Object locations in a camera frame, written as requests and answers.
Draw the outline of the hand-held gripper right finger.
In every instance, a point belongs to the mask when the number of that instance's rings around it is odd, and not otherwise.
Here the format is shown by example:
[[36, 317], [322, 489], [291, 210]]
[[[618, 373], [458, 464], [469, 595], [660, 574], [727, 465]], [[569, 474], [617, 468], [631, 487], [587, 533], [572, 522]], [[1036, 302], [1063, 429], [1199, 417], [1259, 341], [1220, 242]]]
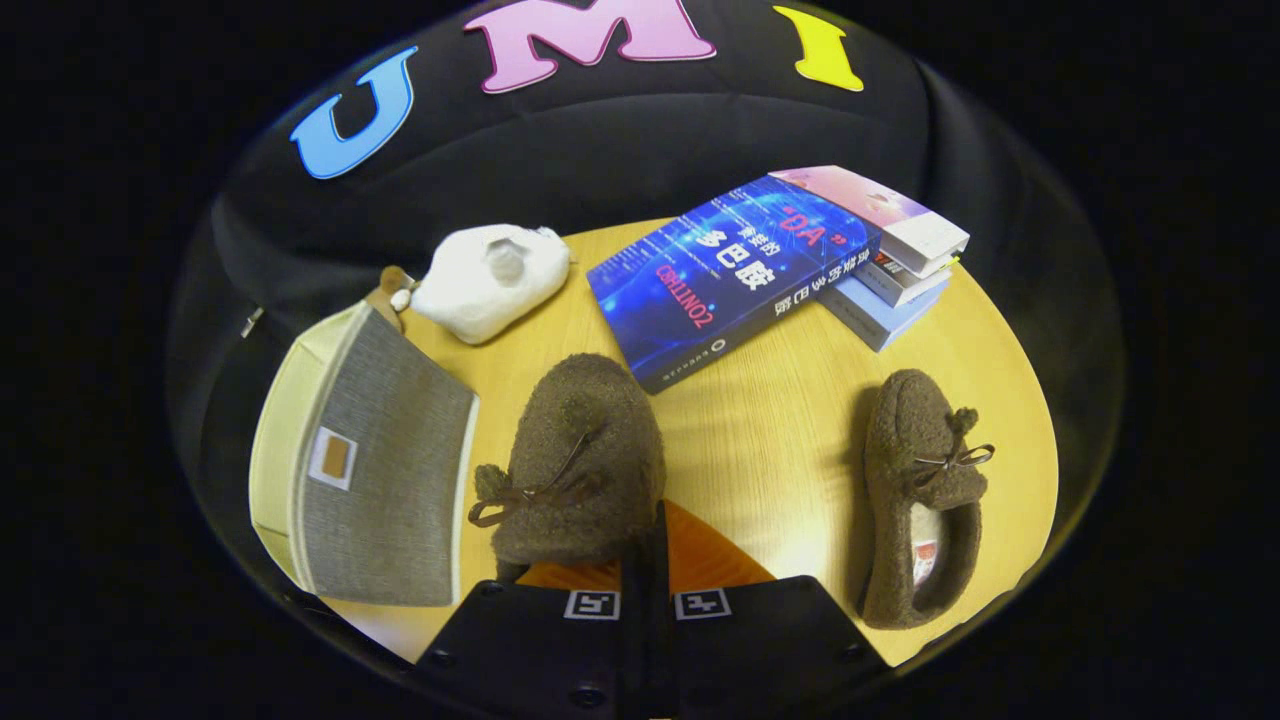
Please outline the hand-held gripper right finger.
[[886, 661], [814, 577], [776, 577], [675, 501], [662, 510], [667, 596], [652, 680], [664, 711], [822, 719], [890, 680]]

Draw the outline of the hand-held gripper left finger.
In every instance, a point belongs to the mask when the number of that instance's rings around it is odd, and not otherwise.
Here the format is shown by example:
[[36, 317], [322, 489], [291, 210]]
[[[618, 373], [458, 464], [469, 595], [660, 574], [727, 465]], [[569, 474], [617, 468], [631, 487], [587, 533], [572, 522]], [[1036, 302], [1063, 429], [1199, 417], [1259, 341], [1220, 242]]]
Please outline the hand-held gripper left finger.
[[471, 719], [648, 719], [652, 550], [630, 547], [618, 592], [477, 583], [415, 665]]

